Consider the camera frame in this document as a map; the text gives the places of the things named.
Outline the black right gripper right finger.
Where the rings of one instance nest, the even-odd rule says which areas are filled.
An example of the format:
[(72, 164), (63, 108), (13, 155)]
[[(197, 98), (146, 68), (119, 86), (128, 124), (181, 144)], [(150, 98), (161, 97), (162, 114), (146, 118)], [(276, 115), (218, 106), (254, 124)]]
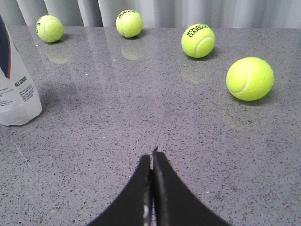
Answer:
[(158, 226), (228, 226), (181, 181), (163, 152), (153, 152), (153, 197)]

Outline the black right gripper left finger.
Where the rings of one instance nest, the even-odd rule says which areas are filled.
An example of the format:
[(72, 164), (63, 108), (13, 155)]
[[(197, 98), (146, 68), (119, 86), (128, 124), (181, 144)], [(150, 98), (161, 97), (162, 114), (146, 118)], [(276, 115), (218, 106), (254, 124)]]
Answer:
[(131, 179), (90, 226), (149, 226), (151, 224), (151, 158), (141, 156)]

